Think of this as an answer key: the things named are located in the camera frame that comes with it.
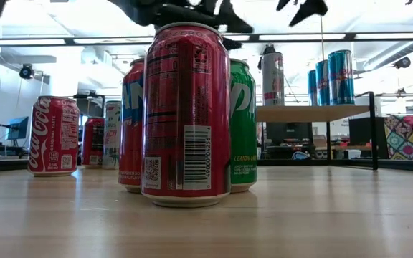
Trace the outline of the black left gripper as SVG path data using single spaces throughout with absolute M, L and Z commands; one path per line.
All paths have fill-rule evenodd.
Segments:
M 164 26 L 175 22 L 196 22 L 217 28 L 227 26 L 230 33 L 252 33 L 253 28 L 234 11 L 230 0 L 222 0 L 219 13 L 215 14 L 217 0 L 206 0 L 194 6 L 187 0 L 109 0 L 119 7 L 133 22 L 141 26 Z M 223 38 L 226 50 L 240 49 L 242 43 Z

